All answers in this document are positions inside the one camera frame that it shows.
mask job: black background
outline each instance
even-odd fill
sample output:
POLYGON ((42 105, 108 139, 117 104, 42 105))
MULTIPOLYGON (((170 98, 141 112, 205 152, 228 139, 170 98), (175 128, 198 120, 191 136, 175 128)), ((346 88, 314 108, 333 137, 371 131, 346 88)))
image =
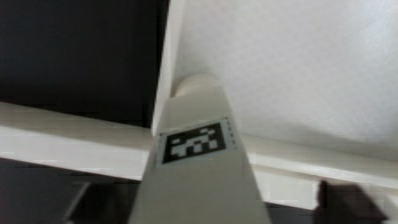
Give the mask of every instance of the black background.
POLYGON ((0 101, 149 127, 164 0, 0 0, 0 101))

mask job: white ceiling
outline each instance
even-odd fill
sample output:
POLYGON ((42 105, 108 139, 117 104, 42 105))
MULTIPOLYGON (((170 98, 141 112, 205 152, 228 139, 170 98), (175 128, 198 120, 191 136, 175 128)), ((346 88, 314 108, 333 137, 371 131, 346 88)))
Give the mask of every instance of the white ceiling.
POLYGON ((198 72, 243 133, 398 160, 398 0, 188 0, 177 77, 198 72))

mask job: white panel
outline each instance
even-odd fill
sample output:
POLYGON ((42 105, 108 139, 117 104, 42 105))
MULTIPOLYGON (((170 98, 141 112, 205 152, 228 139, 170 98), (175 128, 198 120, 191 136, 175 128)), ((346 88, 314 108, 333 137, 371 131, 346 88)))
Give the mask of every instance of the white panel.
POLYGON ((220 78, 243 133, 398 160, 395 60, 395 0, 188 0, 177 77, 220 78))

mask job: qr-like code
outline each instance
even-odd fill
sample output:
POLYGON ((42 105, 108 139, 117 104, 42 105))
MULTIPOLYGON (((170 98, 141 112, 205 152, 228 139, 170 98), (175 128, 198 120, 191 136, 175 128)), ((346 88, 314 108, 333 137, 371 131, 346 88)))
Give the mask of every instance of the qr-like code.
POLYGON ((220 123, 166 136, 163 161, 173 162, 225 149, 220 123))

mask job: dark surface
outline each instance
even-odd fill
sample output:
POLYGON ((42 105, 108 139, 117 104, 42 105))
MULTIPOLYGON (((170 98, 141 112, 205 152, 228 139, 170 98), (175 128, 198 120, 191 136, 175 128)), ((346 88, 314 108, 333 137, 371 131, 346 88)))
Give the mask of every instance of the dark surface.
POLYGON ((164 0, 0 0, 0 101, 149 127, 164 0))
POLYGON ((355 184, 319 182, 314 224, 381 224, 387 216, 355 184))
MULTIPOLYGON (((61 224, 83 183, 90 183, 90 187, 69 220, 76 224, 122 223, 133 206, 136 181, 0 159, 1 224, 61 224)), ((264 206, 273 224, 310 224, 312 211, 275 204, 264 206)))

